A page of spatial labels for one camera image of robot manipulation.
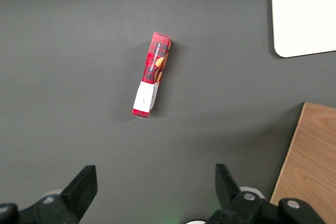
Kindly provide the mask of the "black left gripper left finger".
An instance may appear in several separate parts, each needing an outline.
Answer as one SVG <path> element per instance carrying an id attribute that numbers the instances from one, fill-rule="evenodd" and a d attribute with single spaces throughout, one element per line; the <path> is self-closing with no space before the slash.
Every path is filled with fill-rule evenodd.
<path id="1" fill-rule="evenodd" d="M 79 223 L 97 191 L 96 167 L 87 165 L 65 189 L 51 191 L 25 209 L 1 204 L 1 223 Z"/>

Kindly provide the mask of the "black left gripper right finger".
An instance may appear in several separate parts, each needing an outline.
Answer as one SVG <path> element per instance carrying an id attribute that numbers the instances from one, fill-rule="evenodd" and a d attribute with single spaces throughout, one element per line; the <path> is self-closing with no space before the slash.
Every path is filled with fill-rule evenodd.
<path id="1" fill-rule="evenodd" d="M 278 205 L 241 190 L 224 164 L 215 167 L 215 189 L 221 209 L 206 223 L 325 223 L 307 202 L 283 198 Z"/>

